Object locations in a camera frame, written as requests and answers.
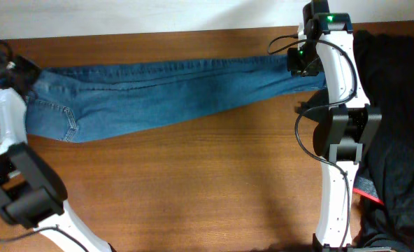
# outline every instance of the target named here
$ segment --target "blue jeans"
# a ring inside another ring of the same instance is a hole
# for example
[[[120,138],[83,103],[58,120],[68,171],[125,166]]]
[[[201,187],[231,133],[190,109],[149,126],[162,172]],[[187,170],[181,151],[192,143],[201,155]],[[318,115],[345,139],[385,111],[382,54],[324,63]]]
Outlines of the blue jeans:
[[[291,77],[285,55],[45,69],[27,97],[27,132],[93,141],[324,87],[323,74]]]

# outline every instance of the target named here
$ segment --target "white wall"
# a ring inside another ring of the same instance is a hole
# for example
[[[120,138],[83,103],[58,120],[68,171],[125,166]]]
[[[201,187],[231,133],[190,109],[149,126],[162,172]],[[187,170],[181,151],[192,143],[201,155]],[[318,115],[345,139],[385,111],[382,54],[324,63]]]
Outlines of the white wall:
[[[309,0],[0,0],[0,38],[298,25]],[[414,20],[414,0],[329,0],[353,22]]]

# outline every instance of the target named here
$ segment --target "wooden table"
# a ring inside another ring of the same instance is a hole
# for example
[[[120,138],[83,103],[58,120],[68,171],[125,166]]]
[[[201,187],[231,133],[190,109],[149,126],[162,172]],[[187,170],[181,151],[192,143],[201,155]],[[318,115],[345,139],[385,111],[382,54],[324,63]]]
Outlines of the wooden table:
[[[355,27],[414,35],[414,22]],[[42,67],[63,67],[264,55],[272,38],[295,31],[279,27],[10,43]],[[320,213],[320,164],[301,151],[293,134],[293,108],[311,95],[276,97],[103,141],[76,144],[29,136],[29,143],[61,176],[76,213],[117,251],[288,248],[311,243]],[[307,119],[301,124],[309,149],[314,127]],[[356,209],[354,236],[359,218]],[[0,219],[0,236],[23,232]],[[60,250],[35,236],[0,245],[0,251]]]

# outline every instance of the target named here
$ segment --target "black cloth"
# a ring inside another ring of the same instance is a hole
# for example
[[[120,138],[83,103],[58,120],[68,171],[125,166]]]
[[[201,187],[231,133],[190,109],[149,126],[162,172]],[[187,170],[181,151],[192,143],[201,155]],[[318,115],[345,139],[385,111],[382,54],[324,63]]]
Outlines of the black cloth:
[[[359,77],[383,120],[361,170],[385,206],[363,199],[359,246],[414,251],[414,38],[355,34]]]

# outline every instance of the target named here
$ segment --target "red trim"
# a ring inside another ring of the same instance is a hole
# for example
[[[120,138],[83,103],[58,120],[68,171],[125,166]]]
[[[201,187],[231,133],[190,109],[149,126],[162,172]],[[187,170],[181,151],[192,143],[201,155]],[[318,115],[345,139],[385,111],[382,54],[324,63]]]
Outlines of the red trim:
[[[366,198],[369,198],[370,200],[373,200],[374,202],[379,203],[379,204],[384,206],[384,202],[381,201],[381,199],[378,199],[377,197],[374,197],[374,196],[368,194],[367,192],[364,192],[363,190],[360,190],[358,188],[353,188],[353,192],[357,193],[357,194],[360,194],[360,195],[362,195]]]

